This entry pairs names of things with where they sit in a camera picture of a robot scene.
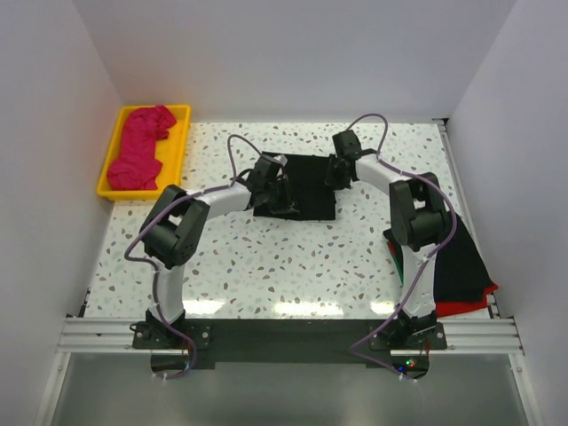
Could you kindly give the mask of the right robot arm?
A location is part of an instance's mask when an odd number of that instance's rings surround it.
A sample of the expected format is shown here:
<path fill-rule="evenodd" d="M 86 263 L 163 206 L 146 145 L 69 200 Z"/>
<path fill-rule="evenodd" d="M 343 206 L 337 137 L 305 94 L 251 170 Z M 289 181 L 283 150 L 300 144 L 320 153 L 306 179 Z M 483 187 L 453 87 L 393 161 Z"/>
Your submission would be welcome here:
<path fill-rule="evenodd" d="M 391 316 L 370 335 L 391 347 L 415 344 L 434 332 L 435 263 L 438 252 L 457 230 L 455 209 L 433 173 L 416 175 L 364 149 L 353 130 L 332 137 L 326 184 L 336 190 L 362 181 L 388 195 L 390 232 L 402 253 L 401 299 Z"/>

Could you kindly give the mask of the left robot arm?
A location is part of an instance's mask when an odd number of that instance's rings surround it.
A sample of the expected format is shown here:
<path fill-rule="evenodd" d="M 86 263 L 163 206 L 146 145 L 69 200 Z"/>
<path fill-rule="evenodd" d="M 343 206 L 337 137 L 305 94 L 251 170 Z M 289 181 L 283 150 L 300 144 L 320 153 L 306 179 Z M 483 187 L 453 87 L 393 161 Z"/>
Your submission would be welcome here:
<path fill-rule="evenodd" d="M 197 251 L 205 224 L 233 212 L 265 206 L 278 213 L 296 213 L 282 154 L 261 155 L 254 168 L 229 185 L 190 194 L 168 186 L 154 204 L 138 236 L 154 268 L 152 305 L 146 319 L 130 329 L 136 349 L 190 349 L 185 323 L 185 264 Z"/>

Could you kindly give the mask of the folded green t shirt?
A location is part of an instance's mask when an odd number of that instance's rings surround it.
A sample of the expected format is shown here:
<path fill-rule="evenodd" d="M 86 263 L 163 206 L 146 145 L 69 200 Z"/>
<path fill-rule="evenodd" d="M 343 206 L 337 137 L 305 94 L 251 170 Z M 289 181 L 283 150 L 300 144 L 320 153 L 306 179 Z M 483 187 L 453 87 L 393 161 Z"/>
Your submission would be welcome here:
<path fill-rule="evenodd" d="M 403 260 L 402 249 L 399 245 L 397 245 L 397 244 L 395 244 L 391 241 L 387 242 L 387 247 L 390 251 L 390 255 L 393 259 L 393 263 L 396 266 L 398 276 L 399 276 L 399 279 L 400 279 L 400 283 L 404 284 L 404 271 L 403 271 L 404 260 Z"/>

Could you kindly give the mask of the yellow plastic bin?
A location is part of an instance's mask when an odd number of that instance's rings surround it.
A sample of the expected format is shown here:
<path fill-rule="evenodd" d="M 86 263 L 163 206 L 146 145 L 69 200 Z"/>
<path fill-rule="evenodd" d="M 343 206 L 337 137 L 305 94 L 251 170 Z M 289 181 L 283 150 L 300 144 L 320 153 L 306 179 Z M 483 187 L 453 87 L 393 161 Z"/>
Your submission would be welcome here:
<path fill-rule="evenodd" d="M 122 126 L 128 115 L 137 108 L 154 106 L 125 106 L 118 114 L 118 118 L 111 137 L 106 159 L 97 185 L 97 195 L 110 201 L 137 201 L 155 200 L 168 185 L 178 185 L 181 182 L 181 172 L 185 158 L 185 145 L 190 128 L 191 108 L 188 105 L 166 106 L 175 116 L 177 123 L 170 128 L 167 139 L 157 142 L 156 158 L 162 162 L 162 171 L 156 178 L 158 188 L 153 191 L 115 191 L 107 181 L 107 171 L 111 162 L 119 155 Z"/>

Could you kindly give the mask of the pink crumpled t shirt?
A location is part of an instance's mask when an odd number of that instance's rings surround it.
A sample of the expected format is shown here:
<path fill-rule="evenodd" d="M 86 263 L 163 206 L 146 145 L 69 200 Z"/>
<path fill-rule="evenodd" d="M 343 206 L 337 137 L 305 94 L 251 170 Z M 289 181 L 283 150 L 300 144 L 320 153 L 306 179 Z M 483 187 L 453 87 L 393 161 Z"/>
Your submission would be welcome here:
<path fill-rule="evenodd" d="M 162 162 L 156 156 L 158 141 L 167 139 L 175 116 L 163 105 L 132 111 L 124 125 L 119 155 L 111 162 L 107 181 L 115 191 L 153 191 Z"/>

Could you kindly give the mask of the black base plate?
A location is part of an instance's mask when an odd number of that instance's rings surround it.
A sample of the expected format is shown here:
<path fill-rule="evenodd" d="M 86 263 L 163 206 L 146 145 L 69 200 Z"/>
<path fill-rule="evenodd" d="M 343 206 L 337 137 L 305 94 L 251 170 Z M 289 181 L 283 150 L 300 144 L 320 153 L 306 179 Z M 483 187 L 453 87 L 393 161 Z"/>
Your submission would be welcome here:
<path fill-rule="evenodd" d="M 428 351 L 447 347 L 437 324 L 419 335 L 370 319 L 178 319 L 130 324 L 132 347 L 150 351 L 154 372 L 218 363 L 354 364 L 376 359 L 401 372 L 426 371 Z"/>

